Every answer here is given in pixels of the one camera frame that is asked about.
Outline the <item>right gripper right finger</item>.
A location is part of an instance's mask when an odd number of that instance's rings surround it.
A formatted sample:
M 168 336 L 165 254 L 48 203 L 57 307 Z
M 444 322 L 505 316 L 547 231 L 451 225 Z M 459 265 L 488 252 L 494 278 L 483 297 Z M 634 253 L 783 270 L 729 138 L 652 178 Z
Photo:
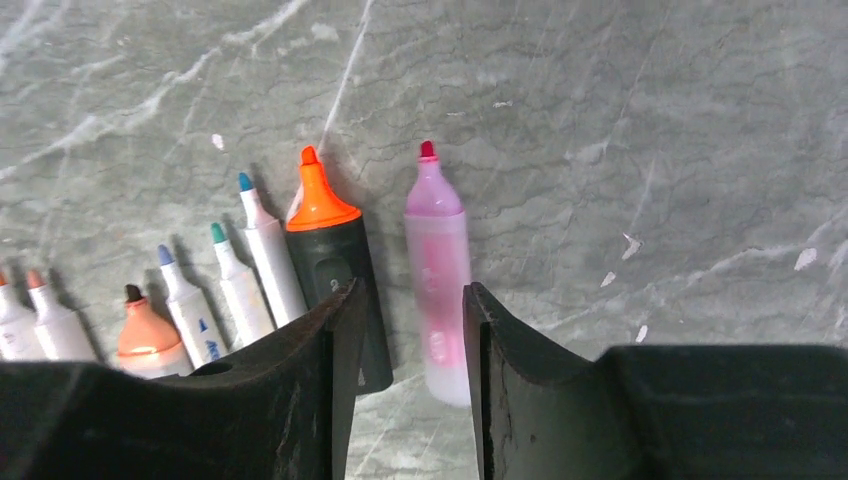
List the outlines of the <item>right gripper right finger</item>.
M 847 353 L 629 345 L 578 356 L 463 292 L 483 479 L 843 479 Z

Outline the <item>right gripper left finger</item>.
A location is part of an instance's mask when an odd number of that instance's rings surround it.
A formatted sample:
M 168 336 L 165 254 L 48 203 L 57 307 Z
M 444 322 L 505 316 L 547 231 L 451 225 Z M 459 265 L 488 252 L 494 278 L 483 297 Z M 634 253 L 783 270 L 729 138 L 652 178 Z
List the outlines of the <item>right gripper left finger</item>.
M 5 479 L 341 479 L 368 304 L 354 279 L 188 376 L 1 366 Z

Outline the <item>white pen teal cap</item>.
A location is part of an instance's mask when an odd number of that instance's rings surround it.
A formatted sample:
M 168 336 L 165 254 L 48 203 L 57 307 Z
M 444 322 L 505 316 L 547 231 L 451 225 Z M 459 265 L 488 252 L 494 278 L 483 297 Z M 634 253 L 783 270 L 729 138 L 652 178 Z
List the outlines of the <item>white pen teal cap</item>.
M 220 266 L 220 286 L 232 315 L 237 338 L 246 347 L 275 330 L 254 271 L 237 257 L 224 229 L 210 226 L 215 254 Z

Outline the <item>black orange highlighter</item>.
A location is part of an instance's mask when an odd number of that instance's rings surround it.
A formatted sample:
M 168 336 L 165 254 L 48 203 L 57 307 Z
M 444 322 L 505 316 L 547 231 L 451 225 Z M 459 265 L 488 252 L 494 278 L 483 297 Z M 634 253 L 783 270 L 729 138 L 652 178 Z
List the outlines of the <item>black orange highlighter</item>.
M 359 392 L 383 391 L 394 375 L 362 212 L 336 195 L 311 145 L 301 152 L 299 172 L 303 196 L 286 221 L 285 238 L 306 305 L 313 308 L 350 280 L 363 280 L 368 300 Z

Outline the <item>white pen blue cap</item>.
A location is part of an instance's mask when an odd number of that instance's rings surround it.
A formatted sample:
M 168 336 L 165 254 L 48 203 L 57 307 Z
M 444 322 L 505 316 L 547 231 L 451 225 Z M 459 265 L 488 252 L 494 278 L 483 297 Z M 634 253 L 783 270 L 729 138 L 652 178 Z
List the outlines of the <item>white pen blue cap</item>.
M 250 177 L 239 173 L 240 197 L 246 214 L 243 230 L 278 328 L 304 315 L 308 308 L 290 258 L 281 222 L 262 205 Z

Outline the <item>white pen grey cap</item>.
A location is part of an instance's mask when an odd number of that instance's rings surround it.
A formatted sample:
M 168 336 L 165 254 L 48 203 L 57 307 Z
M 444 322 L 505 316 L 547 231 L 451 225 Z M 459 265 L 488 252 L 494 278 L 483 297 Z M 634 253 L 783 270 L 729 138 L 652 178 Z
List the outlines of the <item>white pen grey cap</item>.
M 37 315 L 34 331 L 47 358 L 97 362 L 99 357 L 78 314 L 61 304 L 39 271 L 27 272 L 27 284 Z

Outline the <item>orange pen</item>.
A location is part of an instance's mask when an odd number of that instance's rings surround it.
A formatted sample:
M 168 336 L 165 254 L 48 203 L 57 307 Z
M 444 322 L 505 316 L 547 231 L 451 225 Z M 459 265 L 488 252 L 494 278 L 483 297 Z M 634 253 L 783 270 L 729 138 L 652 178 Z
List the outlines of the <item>orange pen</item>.
M 432 141 L 421 143 L 417 167 L 404 219 L 425 383 L 436 399 L 467 407 L 462 301 L 463 288 L 471 282 L 471 261 L 466 213 L 441 171 Z

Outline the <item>white marker orange end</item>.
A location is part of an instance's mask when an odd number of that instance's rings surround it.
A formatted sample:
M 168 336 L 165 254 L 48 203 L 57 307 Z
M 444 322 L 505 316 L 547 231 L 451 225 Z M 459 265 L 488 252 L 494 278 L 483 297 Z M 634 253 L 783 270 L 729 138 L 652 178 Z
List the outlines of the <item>white marker orange end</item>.
M 36 315 L 1 273 L 1 357 L 7 361 L 48 359 L 35 333 Z

